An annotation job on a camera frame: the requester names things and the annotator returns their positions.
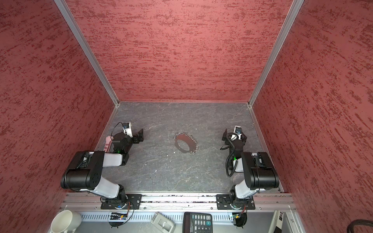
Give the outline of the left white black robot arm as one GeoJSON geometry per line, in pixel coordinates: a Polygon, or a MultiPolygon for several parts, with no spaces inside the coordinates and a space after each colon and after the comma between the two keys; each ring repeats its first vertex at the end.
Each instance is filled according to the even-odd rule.
{"type": "Polygon", "coordinates": [[[126,194],[123,185],[113,183],[102,176],[103,168],[125,166],[134,144],[144,141],[143,129],[135,135],[127,132],[110,137],[112,153],[104,150],[78,151],[62,179],[61,187],[74,192],[88,192],[101,198],[103,210],[138,210],[141,194],[126,194]]]}

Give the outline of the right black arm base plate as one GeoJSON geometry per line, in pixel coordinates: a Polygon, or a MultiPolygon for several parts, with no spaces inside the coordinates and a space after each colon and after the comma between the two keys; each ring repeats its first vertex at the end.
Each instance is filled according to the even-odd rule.
{"type": "Polygon", "coordinates": [[[233,198],[228,194],[216,195],[217,209],[218,210],[236,210],[242,211],[244,208],[247,210],[255,210],[255,203],[253,196],[247,199],[233,198]]]}

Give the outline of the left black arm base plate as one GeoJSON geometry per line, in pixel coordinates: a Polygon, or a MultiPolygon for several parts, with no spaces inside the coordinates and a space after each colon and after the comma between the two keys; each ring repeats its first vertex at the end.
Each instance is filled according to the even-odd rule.
{"type": "Polygon", "coordinates": [[[135,209],[138,210],[141,203],[141,194],[126,194],[124,200],[119,197],[114,199],[108,199],[101,197],[101,209],[102,210],[128,210],[135,209]]]}

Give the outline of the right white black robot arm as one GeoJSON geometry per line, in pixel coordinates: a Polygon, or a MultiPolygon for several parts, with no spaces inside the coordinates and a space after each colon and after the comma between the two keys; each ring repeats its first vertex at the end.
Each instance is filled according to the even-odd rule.
{"type": "Polygon", "coordinates": [[[226,146],[221,150],[229,150],[225,161],[226,175],[232,177],[235,173],[243,173],[244,179],[232,186],[229,195],[217,196],[219,209],[253,210],[255,194],[279,188],[279,176],[269,155],[266,152],[245,152],[246,140],[239,126],[232,133],[223,133],[222,141],[226,146]]]}

